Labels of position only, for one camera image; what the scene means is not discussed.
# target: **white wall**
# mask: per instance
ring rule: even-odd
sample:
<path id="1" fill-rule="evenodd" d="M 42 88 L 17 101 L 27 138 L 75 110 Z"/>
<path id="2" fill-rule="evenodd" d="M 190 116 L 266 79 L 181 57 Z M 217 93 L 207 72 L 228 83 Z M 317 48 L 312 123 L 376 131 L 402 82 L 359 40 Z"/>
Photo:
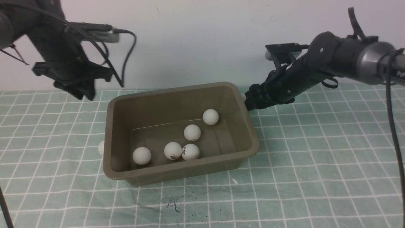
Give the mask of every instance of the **white wall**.
<path id="1" fill-rule="evenodd" d="M 328 30 L 345 37 L 352 33 L 350 6 L 366 35 L 405 46 L 403 0 L 62 0 L 69 21 L 111 24 L 138 36 L 126 88 L 260 83 L 274 69 L 264 58 L 266 44 L 309 44 Z M 125 35 L 109 44 L 118 72 L 131 42 Z M 31 72 L 42 58 L 27 37 L 16 45 L 30 66 L 0 53 L 0 90 L 53 89 L 51 80 Z M 91 60 L 102 62 L 89 43 L 83 45 Z M 98 80 L 96 87 L 118 84 Z"/>

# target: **white grid line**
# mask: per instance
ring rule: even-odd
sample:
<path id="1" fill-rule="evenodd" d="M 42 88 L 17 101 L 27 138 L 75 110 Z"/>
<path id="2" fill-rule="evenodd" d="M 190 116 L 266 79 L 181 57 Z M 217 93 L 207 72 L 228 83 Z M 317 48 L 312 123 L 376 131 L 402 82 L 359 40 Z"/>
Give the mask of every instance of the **white grid line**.
<path id="1" fill-rule="evenodd" d="M 262 133 L 263 133 L 263 135 L 264 135 L 263 123 L 262 123 L 262 119 L 261 119 L 260 117 L 259 117 L 259 121 L 260 121 L 260 125 L 262 126 Z M 264 145 L 265 145 L 265 147 L 266 147 L 266 151 L 268 151 L 269 148 L 268 148 L 268 146 L 267 146 L 267 143 L 266 143 L 266 142 L 263 142 L 263 143 L 264 143 Z M 283 219 L 284 219 L 284 226 L 287 227 L 286 216 L 285 216 L 285 214 L 284 214 L 284 207 L 283 207 L 283 203 L 282 203 L 282 201 L 281 201 L 281 196 L 280 196 L 280 193 L 279 193 L 279 190 L 278 190 L 278 187 L 277 187 L 276 177 L 275 177 L 275 175 L 274 175 L 274 169 L 273 169 L 273 166 L 271 165 L 272 162 L 271 162 L 271 159 L 270 159 L 270 154 L 268 154 L 268 158 L 269 158 L 269 163 L 270 163 L 270 166 L 271 166 L 271 174 L 272 174 L 272 176 L 273 176 L 275 188 L 276 188 L 276 191 L 277 191 L 277 196 L 278 196 L 279 201 L 280 201 L 280 208 L 281 208 L 281 214 L 283 215 Z"/>
<path id="2" fill-rule="evenodd" d="M 278 120 L 279 120 L 279 122 L 280 122 L 280 124 L 281 124 L 280 116 L 277 115 L 277 118 L 278 118 Z M 293 170 L 294 170 L 295 178 L 296 178 L 297 181 L 299 182 L 300 180 L 299 180 L 299 178 L 298 178 L 297 171 L 296 171 L 295 166 L 294 166 L 294 161 L 292 160 L 290 147 L 289 147 L 289 145 L 288 145 L 288 143 L 287 143 L 287 140 L 285 139 L 286 136 L 285 136 L 285 134 L 284 134 L 283 128 L 281 128 L 281 133 L 283 134 L 284 142 L 286 143 L 286 146 L 287 146 L 287 151 L 288 151 L 288 155 L 289 155 L 290 160 L 291 160 L 291 166 L 292 166 L 292 168 L 293 168 Z M 311 223 L 311 227 L 313 227 L 313 223 L 312 223 L 312 219 L 311 219 L 311 214 L 310 214 L 310 212 L 309 212 L 308 202 L 307 202 L 307 199 L 305 198 L 304 191 L 303 191 L 303 189 L 302 189 L 302 187 L 301 187 L 301 185 L 300 185 L 299 183 L 298 183 L 298 187 L 300 188 L 301 194 L 302 194 L 303 199 L 304 199 L 304 202 L 305 202 L 305 207 L 307 208 L 307 213 L 308 213 L 308 216 L 309 216 L 309 222 Z"/>
<path id="3" fill-rule="evenodd" d="M 361 131 L 363 132 L 363 134 L 364 134 L 364 131 L 363 131 L 363 129 L 362 129 L 362 127 L 360 126 L 360 124 L 358 124 L 359 125 L 359 127 L 360 127 L 360 129 L 361 129 Z M 352 148 L 352 146 L 350 145 L 350 142 L 349 142 L 349 140 L 348 140 L 348 138 L 347 138 L 347 136 L 345 135 L 345 139 L 346 139 L 346 142 L 347 142 L 347 144 L 349 145 L 349 147 L 352 149 L 352 153 L 353 153 L 353 156 L 354 156 L 354 158 L 356 159 L 356 162 L 358 163 L 358 159 L 357 159 L 357 157 L 356 157 L 356 155 L 354 154 L 354 152 L 353 152 L 353 148 Z M 370 144 L 370 142 L 369 142 L 369 140 L 368 140 L 368 138 L 366 137 L 366 140 L 367 140 L 367 143 L 371 146 L 371 144 Z M 361 167 L 361 165 L 360 164 L 358 164 L 358 166 L 359 166 L 359 168 L 360 168 L 360 171 L 361 171 L 361 173 L 363 174 L 363 176 L 365 177 L 366 176 L 366 174 L 364 173 L 364 170 L 363 170 L 363 168 Z M 343 175 L 341 174 L 341 171 L 340 171 L 340 167 L 338 167 L 338 169 L 339 169 L 339 173 L 340 173 L 340 175 L 342 176 L 342 179 L 343 179 Z M 367 184 L 368 184 L 368 186 L 369 186 L 369 188 L 370 188 L 370 190 L 371 190 L 371 192 L 373 193 L 373 195 L 375 194 L 374 193 L 374 190 L 373 190 L 373 188 L 371 187 L 371 184 L 370 184 L 370 182 L 368 181 L 368 180 L 366 180 L 366 182 L 367 182 Z M 351 193 L 350 193 L 350 191 L 349 191 L 349 188 L 347 187 L 347 184 L 346 184 L 346 182 L 343 180 L 343 183 L 344 183 L 344 185 L 346 186 L 346 190 L 347 190 L 347 192 L 349 193 L 349 195 L 351 196 Z M 380 209 L 380 212 L 381 212 L 381 214 L 384 216 L 384 213 L 383 213 L 383 210 L 382 210 L 382 208 L 381 208 L 381 206 L 380 206 L 380 204 L 379 204 L 379 202 L 378 202 L 378 200 L 377 200 L 377 198 L 374 198 L 375 199 L 375 201 L 376 201 L 376 203 L 377 203 L 377 205 L 378 205 L 378 208 Z M 357 215 L 359 215 L 359 213 L 358 213 L 358 209 L 357 209 L 357 207 L 358 207 L 358 205 L 356 205 L 355 203 L 354 203 L 354 201 L 352 200 L 352 203 L 353 203 L 353 206 L 354 206 L 354 209 L 356 210 L 356 213 L 357 213 Z M 387 223 L 387 225 L 388 225 L 388 227 L 390 227 L 390 223 L 388 222 L 388 220 L 387 220 L 387 218 L 384 216 L 384 219 L 385 219 L 385 222 Z"/>
<path id="4" fill-rule="evenodd" d="M 74 123 L 76 123 L 78 117 L 79 117 L 79 112 L 78 112 L 77 115 L 76 115 L 76 118 L 75 118 L 75 122 L 74 122 Z M 69 137 L 66 139 L 66 144 L 65 144 L 65 146 L 64 146 L 63 153 L 64 153 L 65 150 L 66 150 L 66 146 L 67 146 L 67 144 L 68 144 L 68 142 L 69 142 L 69 139 L 70 139 L 70 135 L 69 135 Z M 84 155 L 84 150 L 83 150 L 83 152 L 82 152 L 82 154 L 81 154 L 81 159 L 83 159 L 83 155 Z M 78 166 L 77 166 L 77 168 L 76 168 L 75 175 L 73 176 L 73 179 L 72 179 L 72 183 L 70 184 L 70 189 L 69 189 L 69 192 L 68 192 L 68 196 L 66 197 L 65 207 L 68 206 L 70 192 L 71 192 L 71 189 L 72 189 L 72 187 L 73 187 L 73 183 L 75 182 L 75 178 L 76 178 L 77 172 L 78 172 L 78 170 L 79 170 L 79 168 L 80 168 L 80 164 L 81 164 L 81 161 L 79 161 L 79 164 L 78 164 Z M 65 219 L 65 216 L 66 216 L 66 210 L 65 210 L 64 213 L 63 213 L 62 220 L 61 220 L 61 222 L 60 222 L 60 228 L 62 228 L 62 225 L 63 225 L 64 219 Z"/>
<path id="5" fill-rule="evenodd" d="M 92 123 L 92 125 L 91 125 L 91 127 L 90 127 L 90 131 L 89 131 L 88 137 L 90 136 L 91 131 L 92 131 L 92 129 L 93 129 L 94 120 L 95 120 L 95 119 L 96 119 L 96 116 L 94 115 L 93 123 Z M 98 166 L 97 174 L 100 173 L 101 167 L 102 167 L 102 158 L 100 159 L 100 164 L 99 164 L 99 166 Z M 89 201 L 89 206 L 88 206 L 88 207 L 90 207 L 90 205 L 92 204 L 94 192 L 95 192 L 95 190 L 96 190 L 96 185 L 97 185 L 98 176 L 99 176 L 99 175 L 97 175 L 96 181 L 95 181 L 95 183 L 94 183 L 94 187 L 93 187 L 93 191 L 92 191 L 92 196 L 90 197 L 90 201 Z M 89 215 L 89 209 L 87 209 L 87 211 L 86 211 L 86 216 L 84 217 L 84 221 L 87 220 L 87 216 L 88 216 L 88 215 Z"/>
<path id="6" fill-rule="evenodd" d="M 43 117 L 43 115 L 44 115 L 44 113 L 45 113 L 45 109 L 46 109 L 47 106 L 48 106 L 48 105 L 45 106 L 45 108 L 44 108 L 44 110 L 43 110 L 43 112 L 42 112 L 42 114 L 41 114 L 41 117 L 39 118 L 38 122 L 39 122 L 39 121 L 41 120 L 41 118 Z M 31 142 L 32 136 L 34 135 L 37 126 L 34 127 L 34 130 L 32 131 L 31 138 L 28 140 L 27 145 L 25 146 L 24 152 L 23 152 L 23 154 L 21 155 L 21 157 L 20 157 L 20 159 L 19 159 L 19 162 L 20 162 L 21 159 L 23 158 L 24 153 L 25 153 L 25 151 L 27 150 L 28 145 L 29 145 L 30 142 Z M 18 166 L 19 166 L 19 165 L 16 165 L 16 166 L 15 166 L 15 169 L 14 169 L 14 172 L 13 172 L 13 175 L 11 176 L 11 178 L 13 178 L 15 172 L 16 172 L 17 169 L 18 169 Z M 36 174 L 36 172 L 37 172 L 37 170 L 38 170 L 38 167 L 39 167 L 39 163 L 38 163 L 38 165 L 37 165 L 36 168 L 35 168 L 35 172 L 34 172 L 32 178 L 31 178 L 31 180 L 30 180 L 30 183 L 28 184 L 28 187 L 27 187 L 27 190 L 26 190 L 26 194 L 24 195 L 23 200 L 21 201 L 21 204 L 20 204 L 20 206 L 18 207 L 18 211 L 21 209 L 21 207 L 22 207 L 22 205 L 23 205 L 23 203 L 24 203 L 24 201 L 25 201 L 25 198 L 26 198 L 26 196 L 27 196 L 27 193 L 28 193 L 28 191 L 29 191 L 29 189 L 30 189 L 30 187 L 31 187 L 32 181 L 34 180 L 34 176 L 35 176 L 35 174 Z M 17 211 L 17 213 L 15 214 L 15 219 L 14 219 L 13 223 L 15 223 L 15 220 L 18 218 L 18 211 Z"/>
<path id="7" fill-rule="evenodd" d="M 381 130 L 382 132 L 384 132 L 384 130 L 383 130 L 383 128 L 381 127 L 380 123 L 378 123 L 377 118 L 375 117 L 374 113 L 371 111 L 370 106 L 369 106 L 367 103 L 366 103 L 366 106 L 367 106 L 367 108 L 369 109 L 371 115 L 373 116 L 373 118 L 374 118 L 374 120 L 376 121 L 376 123 L 377 123 L 378 127 L 380 128 L 380 130 Z M 361 128 L 362 132 L 364 133 L 363 127 L 362 127 L 361 125 L 359 125 L 359 127 Z M 387 135 L 385 135 L 385 138 L 386 138 L 387 141 L 390 143 L 390 145 L 393 147 L 393 144 L 391 144 L 391 140 L 388 138 Z M 378 161 L 379 163 L 381 163 L 379 157 L 377 156 L 377 154 L 375 153 L 374 150 L 373 150 L 373 152 L 374 152 L 375 157 L 377 158 L 377 161 Z M 387 170 L 385 169 L 385 167 L 384 167 L 384 166 L 381 166 L 381 167 L 382 167 L 382 170 L 384 170 L 385 175 L 390 176 L 390 175 L 388 175 L 388 172 L 387 172 Z M 395 191 L 396 191 L 397 193 L 399 193 L 400 191 L 396 188 L 396 186 L 395 186 L 394 182 L 392 181 L 392 179 L 390 179 L 390 182 L 391 182 L 391 184 L 393 185 Z"/>
<path id="8" fill-rule="evenodd" d="M 51 135 L 52 135 L 53 131 L 55 130 L 55 128 L 56 128 L 56 125 L 55 125 L 55 126 L 53 127 L 53 129 L 52 129 Z M 45 145 L 45 148 L 48 147 L 50 141 L 51 141 L 51 137 L 49 137 L 49 139 L 48 139 L 48 141 L 47 141 L 47 144 Z M 45 154 L 45 151 L 44 151 L 44 153 L 42 153 L 42 156 L 41 156 L 41 158 L 39 159 L 39 161 L 42 160 L 44 154 Z M 53 178 L 52 178 L 51 185 L 49 186 L 49 191 L 48 191 L 47 197 L 46 197 L 46 199 L 45 199 L 44 205 L 42 206 L 42 209 L 44 209 L 44 207 L 45 207 L 45 205 L 46 205 L 46 203 L 47 203 L 47 201 L 48 201 L 49 193 L 51 192 L 51 188 L 52 188 L 53 182 L 54 182 L 54 180 L 55 180 L 55 176 L 56 176 L 56 174 L 58 173 L 58 169 L 59 169 L 59 165 L 60 165 L 60 160 L 61 160 L 62 156 L 63 156 L 63 151 L 62 151 L 62 153 L 60 154 L 59 161 L 58 161 L 58 166 L 57 166 L 57 168 L 56 168 L 56 170 L 55 170 L 55 174 L 54 174 L 54 176 L 53 176 Z M 35 173 L 34 173 L 34 175 L 33 175 L 33 179 L 31 180 L 31 182 L 34 180 L 36 171 L 38 170 L 38 168 L 39 168 L 40 165 L 41 165 L 41 162 L 38 162 L 37 168 L 36 168 L 36 170 L 35 170 Z M 40 213 L 40 215 L 39 215 L 38 222 L 37 222 L 37 224 L 36 224 L 35 227 L 38 227 L 39 221 L 41 220 L 41 216 L 42 216 L 42 211 L 41 211 L 41 213 Z"/>
<path id="9" fill-rule="evenodd" d="M 308 143 L 307 137 L 306 137 L 305 134 L 304 134 L 304 129 L 303 129 L 302 126 L 301 126 L 301 122 L 300 122 L 299 118 L 297 118 L 297 119 L 298 119 L 298 123 L 300 124 L 301 132 L 302 132 L 302 134 L 304 135 L 305 143 L 306 143 L 307 147 L 309 148 L 309 143 Z M 313 162 L 313 164 L 314 164 L 313 166 L 315 166 L 316 173 L 317 173 L 318 176 L 319 176 L 320 182 L 321 182 L 322 187 L 323 187 L 323 189 L 324 189 L 324 192 L 325 192 L 325 194 L 326 194 L 326 198 L 328 199 L 328 204 L 329 204 L 330 211 L 331 211 L 331 213 L 332 213 L 332 215 L 333 215 L 333 220 L 334 220 L 336 226 L 339 227 L 339 223 L 338 223 L 337 220 L 336 220 L 335 212 L 333 211 L 333 208 L 332 208 L 332 203 L 330 202 L 330 199 L 331 199 L 331 198 L 330 198 L 330 196 L 329 196 L 328 191 L 326 190 L 324 180 L 323 180 L 322 177 L 321 177 L 321 173 L 319 172 L 318 165 L 316 164 L 315 159 L 313 158 L 313 154 L 312 154 L 312 151 L 311 151 L 311 150 L 309 151 L 309 154 L 310 154 L 310 156 L 311 156 L 311 160 L 312 160 L 312 162 Z M 300 190 L 301 190 L 301 193 L 302 193 L 303 197 L 305 197 L 305 195 L 304 195 L 304 193 L 303 193 L 303 191 L 302 191 L 301 183 L 299 184 L 299 186 L 300 186 Z"/>

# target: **brown plastic bin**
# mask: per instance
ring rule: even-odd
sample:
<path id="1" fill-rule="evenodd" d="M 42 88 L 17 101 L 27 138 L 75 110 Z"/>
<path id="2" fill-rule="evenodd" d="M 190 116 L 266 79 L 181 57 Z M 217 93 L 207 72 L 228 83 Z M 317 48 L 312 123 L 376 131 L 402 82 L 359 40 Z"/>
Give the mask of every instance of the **brown plastic bin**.
<path id="1" fill-rule="evenodd" d="M 214 126 L 202 121 L 205 110 L 215 109 Z M 172 161 L 163 149 L 169 142 L 190 143 L 184 128 L 196 124 L 201 137 L 197 160 Z M 151 161 L 136 165 L 132 152 L 140 147 Z M 107 177 L 125 179 L 133 186 L 158 183 L 238 168 L 259 149 L 259 139 L 238 88 L 228 82 L 155 90 L 113 99 L 107 110 L 103 169 Z"/>

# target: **green grid mat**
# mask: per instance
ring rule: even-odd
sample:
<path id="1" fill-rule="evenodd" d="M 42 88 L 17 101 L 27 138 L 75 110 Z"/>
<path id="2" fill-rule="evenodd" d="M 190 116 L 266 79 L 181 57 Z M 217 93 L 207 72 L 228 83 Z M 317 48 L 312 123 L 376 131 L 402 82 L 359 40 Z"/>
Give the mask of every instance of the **green grid mat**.
<path id="1" fill-rule="evenodd" d="M 239 169 L 134 188 L 103 174 L 97 146 L 109 101 L 141 91 L 99 91 L 94 101 L 0 92 L 0 185 L 15 227 L 401 226 L 383 86 L 319 85 L 252 111 L 261 147 Z M 392 97 L 404 145 L 405 89 Z"/>

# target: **robotic arm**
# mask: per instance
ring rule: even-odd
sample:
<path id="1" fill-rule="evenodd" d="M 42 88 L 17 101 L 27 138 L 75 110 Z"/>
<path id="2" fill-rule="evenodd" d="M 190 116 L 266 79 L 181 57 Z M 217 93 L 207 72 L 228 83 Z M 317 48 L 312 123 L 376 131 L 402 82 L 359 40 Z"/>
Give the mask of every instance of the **robotic arm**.
<path id="1" fill-rule="evenodd" d="M 105 53 L 102 55 L 110 68 L 89 61 L 81 41 L 91 41 L 102 52 L 92 38 L 116 43 L 119 33 L 133 33 L 111 25 L 69 23 L 64 18 L 60 0 L 0 0 L 0 50 L 27 35 L 45 60 L 35 64 L 35 75 L 53 79 L 56 88 L 80 100 L 83 96 L 93 100 L 95 79 L 109 82 L 114 74 L 123 87 L 123 79 L 119 79 Z"/>
<path id="2" fill-rule="evenodd" d="M 324 82 L 330 79 L 337 83 L 335 76 L 377 85 L 390 74 L 394 83 L 405 86 L 405 55 L 396 53 L 394 46 L 378 41 L 376 36 L 366 37 L 353 8 L 349 8 L 349 16 L 354 34 L 346 38 L 324 32 L 310 45 L 266 45 L 267 59 L 274 62 L 276 69 L 262 84 L 250 86 L 245 93 L 247 109 L 292 103 L 294 97 L 318 83 L 337 88 Z M 308 49 L 307 53 L 296 59 L 294 54 L 303 49 Z"/>

